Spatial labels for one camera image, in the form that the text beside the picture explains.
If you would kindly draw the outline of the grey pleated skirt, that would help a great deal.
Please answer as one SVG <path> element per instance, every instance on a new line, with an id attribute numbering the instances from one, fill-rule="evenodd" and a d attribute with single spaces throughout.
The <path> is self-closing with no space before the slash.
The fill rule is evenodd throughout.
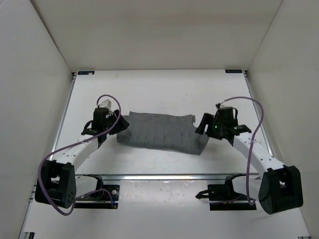
<path id="1" fill-rule="evenodd" d="M 170 150 L 200 155 L 209 138 L 195 132 L 195 116 L 130 112 L 129 127 L 117 134 L 117 143 L 130 147 Z"/>

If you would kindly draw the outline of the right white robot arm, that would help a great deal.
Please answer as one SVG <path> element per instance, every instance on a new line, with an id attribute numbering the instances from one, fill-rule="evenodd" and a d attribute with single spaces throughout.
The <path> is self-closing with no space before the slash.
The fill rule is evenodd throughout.
<path id="1" fill-rule="evenodd" d="M 214 115 L 203 115 L 195 132 L 227 140 L 259 176 L 251 178 L 249 172 L 229 175 L 223 184 L 209 185 L 196 198 L 208 198 L 212 204 L 226 204 L 249 197 L 252 202 L 258 201 L 267 214 L 301 207 L 304 200 L 299 169 L 286 166 L 272 156 L 254 139 L 246 125 L 239 125 L 237 116 L 238 111 L 233 107 L 218 108 Z"/>

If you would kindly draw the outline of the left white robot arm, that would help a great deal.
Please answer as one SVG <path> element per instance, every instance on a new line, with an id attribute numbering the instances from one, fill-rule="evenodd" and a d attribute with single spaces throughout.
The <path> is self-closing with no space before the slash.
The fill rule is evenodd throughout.
<path id="1" fill-rule="evenodd" d="M 63 208 L 73 208 L 77 199 L 78 168 L 107 139 L 126 130 L 129 123 L 121 115 L 121 110 L 97 107 L 93 119 L 88 121 L 80 138 L 71 145 L 60 149 L 62 155 L 55 160 L 44 158 L 38 168 L 38 179 L 35 190 L 35 200 L 48 204 L 62 215 Z"/>

